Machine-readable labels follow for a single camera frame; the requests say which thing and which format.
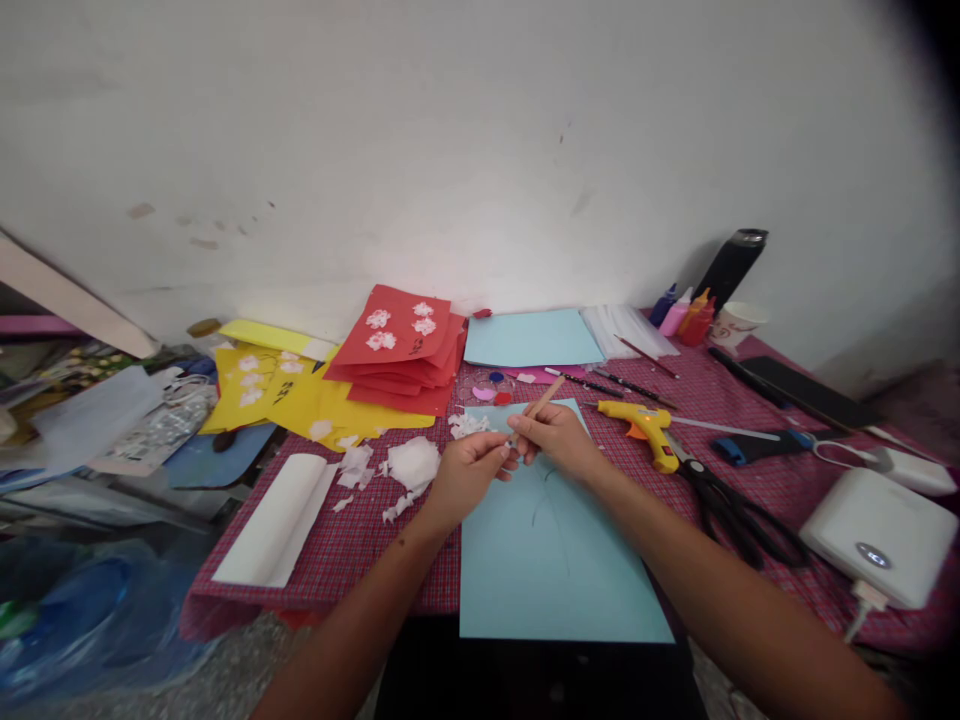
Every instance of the floor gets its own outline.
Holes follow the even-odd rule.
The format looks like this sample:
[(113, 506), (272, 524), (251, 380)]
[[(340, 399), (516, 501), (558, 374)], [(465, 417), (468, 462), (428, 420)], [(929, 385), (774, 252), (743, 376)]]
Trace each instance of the floor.
[[(4, 720), (246, 720), (273, 674), (290, 657), (308, 631), (294, 634), (272, 615), (226, 635), (204, 664), (184, 682), (160, 692), (108, 693), (71, 703), (34, 706)], [(759, 720), (763, 716), (694, 647), (696, 678), (711, 720)], [(358, 714), (372, 720), (378, 687)]]

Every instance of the black thermos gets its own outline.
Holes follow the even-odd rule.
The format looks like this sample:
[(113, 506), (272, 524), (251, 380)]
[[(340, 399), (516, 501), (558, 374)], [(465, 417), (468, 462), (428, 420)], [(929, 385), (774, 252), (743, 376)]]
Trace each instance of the black thermos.
[(704, 290), (710, 288), (710, 297), (717, 298), (714, 307), (720, 312), (720, 308), (730, 299), (737, 285), (760, 257), (767, 245), (767, 235), (769, 233), (766, 230), (737, 230), (720, 248), (693, 296), (699, 297)]

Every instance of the hand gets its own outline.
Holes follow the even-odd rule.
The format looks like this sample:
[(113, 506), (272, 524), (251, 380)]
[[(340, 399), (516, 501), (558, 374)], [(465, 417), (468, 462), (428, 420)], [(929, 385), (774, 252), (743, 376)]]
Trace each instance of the hand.
[(517, 450), (527, 465), (543, 450), (563, 474), (585, 482), (608, 462), (577, 414), (565, 405), (550, 403), (536, 418), (511, 415), (507, 424), (520, 434)]
[(448, 531), (463, 522), (487, 494), (494, 478), (510, 481), (519, 453), (506, 446), (505, 433), (474, 433), (447, 445), (422, 513)]

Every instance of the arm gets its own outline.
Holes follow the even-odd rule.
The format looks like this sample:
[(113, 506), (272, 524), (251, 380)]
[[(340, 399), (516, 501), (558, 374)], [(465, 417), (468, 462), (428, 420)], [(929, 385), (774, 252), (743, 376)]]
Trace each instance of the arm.
[(423, 509), (277, 673), (252, 720), (352, 718), (377, 679), (447, 536), (517, 468), (503, 433), (450, 443)]
[(581, 482), (643, 557), (690, 635), (765, 713), (903, 718), (906, 709), (818, 618), (614, 467), (577, 416), (548, 405), (510, 426)]

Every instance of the red paint bottle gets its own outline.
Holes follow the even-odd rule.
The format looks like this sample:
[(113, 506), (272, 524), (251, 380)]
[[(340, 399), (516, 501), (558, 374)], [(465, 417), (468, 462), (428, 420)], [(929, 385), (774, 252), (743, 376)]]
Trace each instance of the red paint bottle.
[(687, 325), (687, 329), (683, 331), (680, 342), (690, 347), (696, 347), (703, 342), (703, 338), (707, 335), (707, 330), (709, 330), (710, 325), (713, 324), (713, 308), (714, 305), (716, 305), (716, 300), (716, 296), (710, 298), (704, 308), (693, 316), (690, 324)]

